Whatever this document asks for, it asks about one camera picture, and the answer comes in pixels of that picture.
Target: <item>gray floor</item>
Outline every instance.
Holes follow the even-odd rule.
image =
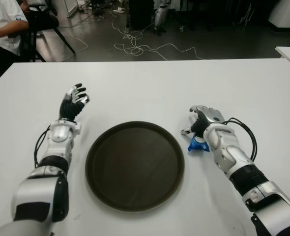
[[[67,18],[64,11],[59,11],[60,27],[67,27],[78,23],[89,15],[76,12],[71,18]],[[121,30],[125,27],[125,17],[115,18],[109,12],[104,19],[91,16],[85,28],[72,27],[60,29],[67,41],[76,52],[86,46],[73,38],[70,32],[84,41],[88,48],[72,56],[71,51],[63,44],[54,31],[45,31],[38,38],[37,48],[46,61],[146,61],[163,60],[157,53],[144,52],[135,57],[114,48],[115,43],[124,43],[130,47],[128,39],[122,39],[123,35],[112,28]],[[275,51],[276,46],[290,46],[290,33],[277,33],[265,26],[248,25],[218,26],[209,32],[204,23],[198,23],[196,31],[188,28],[183,33],[179,31],[179,23],[169,18],[166,21],[167,33],[157,36],[152,30],[146,30],[144,37],[137,41],[138,45],[146,44],[151,48],[157,48],[166,43],[172,43],[181,50],[196,47],[197,55],[204,59],[251,59],[251,58],[278,58],[280,55]],[[193,60],[196,59],[193,50],[182,53],[172,46],[166,46],[158,51],[167,60]]]

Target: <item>black cable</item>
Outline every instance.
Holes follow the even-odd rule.
[[[230,118],[227,121],[224,121],[222,124],[228,124],[228,123],[235,123],[235,124],[240,125],[249,134],[251,141],[252,141],[252,153],[251,153],[250,159],[252,161],[254,161],[256,156],[257,156],[257,153],[258,153],[258,144],[257,144],[257,140],[256,140],[253,132],[251,131],[251,129],[246,124],[244,124],[243,122],[241,122],[240,120],[238,120],[234,117]]]
[[[37,143],[36,143],[36,146],[35,146],[35,150],[34,150],[34,152],[33,152],[33,159],[34,159],[35,168],[37,168],[37,166],[39,165],[38,160],[37,160],[37,154],[38,154],[39,148],[40,148],[40,146],[42,145],[43,141],[45,140],[46,134],[47,134],[47,132],[48,132],[49,130],[50,130],[50,126],[48,126],[48,128],[46,129],[46,131],[44,131],[44,132],[40,135],[39,139],[37,140]]]

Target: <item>person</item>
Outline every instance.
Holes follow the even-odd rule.
[[[14,35],[28,30],[28,27],[28,21],[16,0],[0,0],[0,76],[14,62],[21,62],[21,39]]]
[[[21,10],[25,16],[30,13],[28,0],[19,0],[17,2],[20,4]]]

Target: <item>black chair leg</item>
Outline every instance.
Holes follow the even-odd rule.
[[[31,44],[31,31],[28,31],[27,44],[28,44],[28,57],[29,57],[29,59],[31,59],[31,56],[33,53],[33,48],[32,48],[32,44]]]
[[[41,60],[42,62],[46,62],[46,60],[43,59],[40,53],[38,53],[37,50],[35,50],[35,55],[37,55],[38,59]]]
[[[32,61],[36,61],[36,52],[37,52],[37,32],[33,33],[33,53],[32,53]]]
[[[61,32],[57,28],[53,28],[53,30],[63,40],[63,42],[66,44],[66,46],[72,51],[72,53],[75,54],[74,49],[71,47],[71,45],[69,45],[69,43],[66,41],[65,37],[61,34]]]

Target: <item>chair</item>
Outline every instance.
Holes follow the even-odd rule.
[[[21,43],[19,45],[19,53],[20,53],[20,57],[22,59],[22,62],[29,62],[31,60],[33,60],[34,56],[31,55],[31,48],[32,45],[30,43],[29,37],[28,37],[28,31],[24,31],[24,32],[20,32],[20,33],[15,33],[12,35],[9,35],[9,38],[15,38],[15,37],[21,37]],[[41,60],[42,62],[46,62],[43,57],[41,56],[40,53],[38,53],[38,51],[35,49],[33,51],[33,54],[36,54],[37,59]]]
[[[66,44],[66,46],[72,51],[73,54],[75,54],[74,49],[71,47],[71,45],[66,41],[65,37],[61,34],[61,32],[58,30],[59,21],[57,19],[58,11],[52,4],[52,0],[45,0],[45,4],[30,4],[29,9],[30,13],[26,15],[28,22],[29,22],[29,45],[32,46],[32,61],[35,62],[36,55],[39,58],[39,53],[36,50],[37,45],[37,32],[43,31],[43,30],[54,30],[57,35],[62,39],[62,41]]]

